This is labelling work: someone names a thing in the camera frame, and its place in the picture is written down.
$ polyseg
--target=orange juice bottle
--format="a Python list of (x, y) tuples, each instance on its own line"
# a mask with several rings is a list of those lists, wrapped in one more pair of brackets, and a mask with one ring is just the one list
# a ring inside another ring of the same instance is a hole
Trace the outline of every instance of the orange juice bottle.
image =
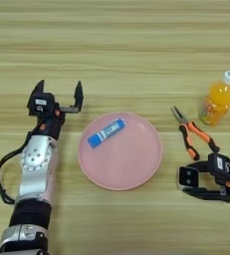
[(210, 87), (209, 95), (200, 113), (200, 119), (207, 125), (215, 126), (230, 109), (230, 71), (224, 73), (221, 81)]

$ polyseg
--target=pink plate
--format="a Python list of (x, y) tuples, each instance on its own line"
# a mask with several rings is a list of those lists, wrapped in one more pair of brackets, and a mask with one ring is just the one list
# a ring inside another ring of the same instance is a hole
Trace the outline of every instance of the pink plate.
[[(88, 138), (122, 119), (125, 127), (95, 148)], [(132, 189), (148, 181), (162, 159), (160, 137), (145, 119), (130, 113), (113, 113), (93, 121), (79, 145), (79, 163), (95, 184), (113, 190)]]

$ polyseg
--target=wire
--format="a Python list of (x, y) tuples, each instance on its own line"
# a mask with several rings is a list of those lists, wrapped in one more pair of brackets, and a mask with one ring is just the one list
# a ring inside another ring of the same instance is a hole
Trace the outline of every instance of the wire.
[[(35, 127), (32, 131), (28, 132), (28, 135), (24, 141), (24, 143), (17, 149), (9, 152), (8, 154), (4, 155), (1, 159), (0, 159), (0, 170), (1, 170), (1, 167), (2, 165), (7, 161), (9, 160), (10, 158), (18, 155), (19, 153), (21, 153), (23, 151), (23, 149), (27, 146), (31, 136), (33, 134), (36, 133), (36, 131), (39, 129), (39, 127), (41, 126), (41, 124), (43, 122), (45, 122), (47, 120), (47, 118), (44, 118), (42, 119)], [(6, 193), (6, 189), (3, 188), (2, 186), (2, 183), (0, 181), (0, 196), (3, 200), (4, 203), (7, 203), (7, 204), (15, 204), (15, 199), (13, 199), (11, 196), (9, 196), (7, 193)]]

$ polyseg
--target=wood grain surface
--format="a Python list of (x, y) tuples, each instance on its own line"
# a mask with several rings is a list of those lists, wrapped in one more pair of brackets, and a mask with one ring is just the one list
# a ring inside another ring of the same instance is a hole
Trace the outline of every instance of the wood grain surface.
[[(177, 105), (230, 156), (230, 113), (219, 127), (197, 119), (227, 69), (230, 0), (0, 0), (0, 158), (34, 126), (26, 104), (39, 80), (64, 105), (78, 80), (84, 86), (83, 111), (60, 139), (51, 255), (230, 255), (230, 204), (177, 188), (177, 168), (191, 160), (170, 112)], [(84, 128), (116, 111), (146, 118), (163, 141), (157, 174), (131, 191), (95, 186), (77, 161)], [(208, 146), (193, 140), (206, 158)], [(3, 173), (15, 195), (18, 158)], [(0, 236), (12, 210), (0, 199)]]

